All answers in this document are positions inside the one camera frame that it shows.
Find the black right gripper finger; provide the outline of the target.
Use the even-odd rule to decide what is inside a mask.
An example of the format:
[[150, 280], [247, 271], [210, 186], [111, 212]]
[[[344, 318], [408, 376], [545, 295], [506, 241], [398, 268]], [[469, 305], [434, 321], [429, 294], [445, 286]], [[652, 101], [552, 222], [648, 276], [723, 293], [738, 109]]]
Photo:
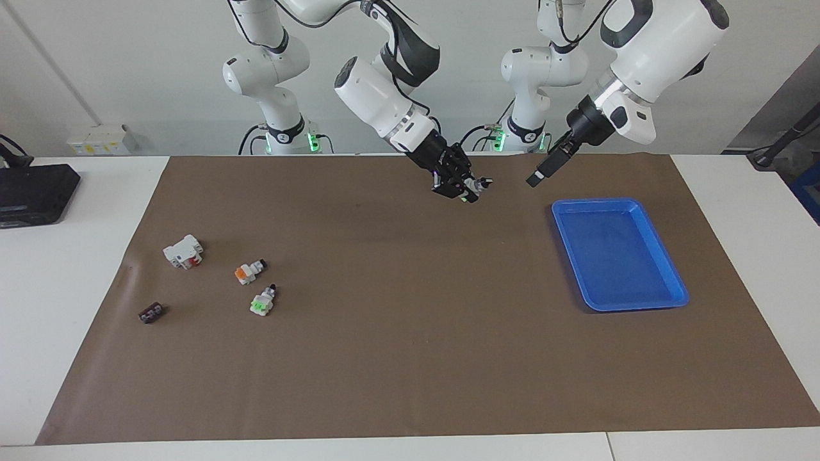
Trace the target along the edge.
[[434, 193], [437, 195], [441, 195], [445, 198], [459, 198], [463, 202], [476, 202], [479, 199], [479, 195], [471, 190], [469, 187], [464, 186], [463, 183], [459, 182], [442, 182], [441, 180], [434, 180]]
[[472, 163], [462, 146], [452, 146], [452, 176], [459, 183], [475, 180]]

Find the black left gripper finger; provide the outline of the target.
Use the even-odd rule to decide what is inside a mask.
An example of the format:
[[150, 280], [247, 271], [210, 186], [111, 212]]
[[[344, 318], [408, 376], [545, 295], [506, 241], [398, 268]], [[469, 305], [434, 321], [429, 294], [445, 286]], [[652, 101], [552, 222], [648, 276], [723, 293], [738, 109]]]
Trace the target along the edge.
[[548, 149], [547, 155], [539, 166], [527, 178], [527, 184], [531, 188], [538, 186], [541, 181], [550, 178], [561, 169], [577, 152], [577, 140], [573, 134], [565, 134], [556, 144]]

